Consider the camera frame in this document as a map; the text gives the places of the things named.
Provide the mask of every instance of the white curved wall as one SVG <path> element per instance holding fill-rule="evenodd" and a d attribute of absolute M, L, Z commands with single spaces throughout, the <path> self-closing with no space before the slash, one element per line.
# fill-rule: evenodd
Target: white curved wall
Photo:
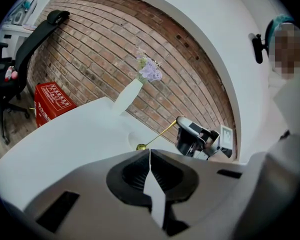
<path fill-rule="evenodd" d="M 238 157 L 249 156 L 268 110 L 268 66 L 257 64 L 249 39 L 259 33 L 241 0 L 143 0 L 181 24 L 218 71 L 237 128 Z"/>

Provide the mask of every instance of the black slot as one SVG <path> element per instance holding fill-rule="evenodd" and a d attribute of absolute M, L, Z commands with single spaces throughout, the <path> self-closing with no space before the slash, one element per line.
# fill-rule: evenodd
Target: black slot
<path fill-rule="evenodd" d="M 198 134 L 202 131 L 202 128 L 196 125 L 194 122 L 189 125 L 192 130 L 195 130 Z"/>
<path fill-rule="evenodd" d="M 55 233 L 79 196 L 77 193 L 63 192 L 36 222 L 50 232 Z"/>
<path fill-rule="evenodd" d="M 242 172 L 236 172 L 232 170 L 221 169 L 216 172 L 217 174 L 221 174 L 223 176 L 240 179 Z"/>

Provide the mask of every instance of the spoon handle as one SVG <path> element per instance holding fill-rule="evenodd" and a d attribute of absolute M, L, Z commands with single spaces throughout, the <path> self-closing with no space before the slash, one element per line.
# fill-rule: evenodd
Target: spoon handle
<path fill-rule="evenodd" d="M 145 146 L 148 146 L 151 142 L 153 142 L 156 138 L 164 134 L 166 131 L 168 131 L 172 126 L 174 126 L 177 123 L 177 120 L 174 120 L 172 124 L 170 124 L 163 132 L 161 132 L 157 137 L 155 137 L 153 140 L 151 140 L 148 144 L 145 144 Z"/>

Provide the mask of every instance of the white vase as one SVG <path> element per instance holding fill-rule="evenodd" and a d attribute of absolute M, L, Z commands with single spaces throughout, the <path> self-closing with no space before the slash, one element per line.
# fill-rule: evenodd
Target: white vase
<path fill-rule="evenodd" d="M 112 111 L 115 115 L 121 115 L 121 113 L 131 105 L 131 103 L 138 96 L 142 85 L 143 84 L 138 79 L 134 79 L 124 88 L 113 104 Z"/>

